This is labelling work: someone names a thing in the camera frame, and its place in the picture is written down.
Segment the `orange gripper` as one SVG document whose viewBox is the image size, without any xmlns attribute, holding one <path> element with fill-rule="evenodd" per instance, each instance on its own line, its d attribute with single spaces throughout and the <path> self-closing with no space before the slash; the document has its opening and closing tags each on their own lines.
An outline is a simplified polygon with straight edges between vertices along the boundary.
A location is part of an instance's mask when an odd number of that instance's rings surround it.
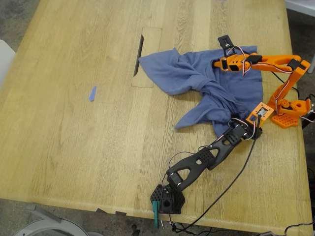
<svg viewBox="0 0 315 236">
<path fill-rule="evenodd" d="M 221 68 L 223 71 L 245 71 L 247 69 L 246 59 L 246 54 L 232 54 L 213 60 L 212 67 Z"/>
</svg>

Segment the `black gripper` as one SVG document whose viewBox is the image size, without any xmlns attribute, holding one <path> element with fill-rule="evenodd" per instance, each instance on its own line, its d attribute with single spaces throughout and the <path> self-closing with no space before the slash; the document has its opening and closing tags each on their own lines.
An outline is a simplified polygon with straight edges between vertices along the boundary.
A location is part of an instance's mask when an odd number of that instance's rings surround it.
<svg viewBox="0 0 315 236">
<path fill-rule="evenodd" d="M 262 128 L 256 126 L 256 122 L 239 118 L 231 118 L 228 122 L 231 131 L 228 132 L 229 141 L 258 139 L 262 134 Z"/>
</svg>

